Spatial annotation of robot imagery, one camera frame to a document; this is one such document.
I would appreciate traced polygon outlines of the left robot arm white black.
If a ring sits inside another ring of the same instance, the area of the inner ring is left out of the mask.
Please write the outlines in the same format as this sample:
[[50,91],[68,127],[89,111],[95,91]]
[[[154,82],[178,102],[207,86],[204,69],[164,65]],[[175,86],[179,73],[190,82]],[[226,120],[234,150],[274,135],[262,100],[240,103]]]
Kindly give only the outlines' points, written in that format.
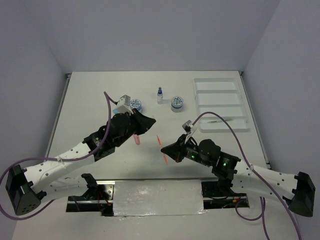
[[117,113],[96,132],[70,150],[56,156],[40,159],[40,163],[21,167],[19,160],[6,170],[5,189],[11,201],[15,219],[25,220],[42,203],[51,203],[65,196],[84,196],[91,200],[102,189],[90,173],[79,177],[68,175],[113,154],[133,135],[145,134],[156,120],[133,110]]

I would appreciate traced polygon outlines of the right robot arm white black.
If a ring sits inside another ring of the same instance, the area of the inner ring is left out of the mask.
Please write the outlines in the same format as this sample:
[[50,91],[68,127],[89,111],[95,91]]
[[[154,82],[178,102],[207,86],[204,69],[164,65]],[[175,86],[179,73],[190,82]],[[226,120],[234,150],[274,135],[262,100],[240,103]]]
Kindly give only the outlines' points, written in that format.
[[161,152],[177,163],[187,158],[211,168],[217,177],[217,190],[223,196],[246,194],[272,200],[283,200],[288,209],[303,217],[312,217],[316,187],[304,172],[287,174],[247,163],[223,152],[211,139],[195,144],[182,134]]

